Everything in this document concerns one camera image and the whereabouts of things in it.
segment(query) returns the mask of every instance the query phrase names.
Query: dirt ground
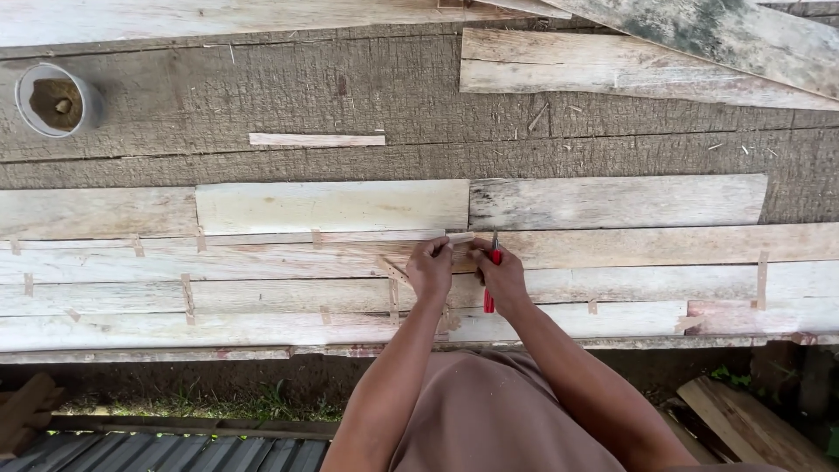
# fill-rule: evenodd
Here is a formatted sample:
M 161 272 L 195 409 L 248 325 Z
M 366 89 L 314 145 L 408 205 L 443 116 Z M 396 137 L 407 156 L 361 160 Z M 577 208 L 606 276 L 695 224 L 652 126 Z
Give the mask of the dirt ground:
M 624 376 L 654 404 L 675 395 L 675 389 L 698 375 L 725 365 L 747 374 L 750 348 L 593 350 L 604 363 Z M 161 399 L 198 405 L 242 404 L 216 414 L 258 417 L 268 402 L 249 399 L 275 391 L 293 412 L 342 411 L 355 384 L 373 358 L 353 359 L 301 354 L 288 360 L 161 362 L 137 364 L 27 364 L 0 366 L 0 390 L 20 387 L 32 374 L 48 372 L 67 388 L 76 412 L 109 406 L 114 413 L 154 413 Z M 169 412 L 176 409 L 169 406 Z M 297 417 L 311 418 L 299 414 Z

